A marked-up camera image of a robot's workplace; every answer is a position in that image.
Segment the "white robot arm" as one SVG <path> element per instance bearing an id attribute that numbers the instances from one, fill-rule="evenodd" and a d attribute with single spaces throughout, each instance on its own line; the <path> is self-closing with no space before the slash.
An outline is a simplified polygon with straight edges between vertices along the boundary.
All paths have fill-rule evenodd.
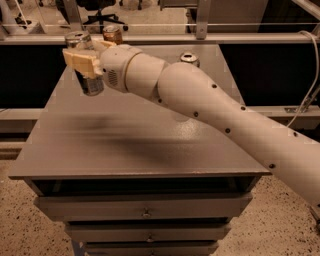
<path id="1" fill-rule="evenodd" d="M 66 64 L 106 86 L 132 93 L 225 134 L 310 205 L 320 204 L 320 143 L 232 99 L 205 72 L 170 64 L 129 45 L 63 51 Z"/>

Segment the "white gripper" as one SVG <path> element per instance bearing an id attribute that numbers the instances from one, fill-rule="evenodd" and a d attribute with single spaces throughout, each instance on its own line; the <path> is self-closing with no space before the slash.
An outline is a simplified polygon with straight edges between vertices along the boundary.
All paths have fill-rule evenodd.
<path id="1" fill-rule="evenodd" d="M 103 81 L 106 86 L 127 93 L 126 71 L 130 61 L 140 54 L 141 50 L 127 44 L 116 45 L 114 42 L 104 40 L 93 40 L 92 44 L 95 50 L 105 50 L 100 60 L 94 50 L 64 49 L 65 63 L 90 79 L 101 76 L 103 71 Z"/>

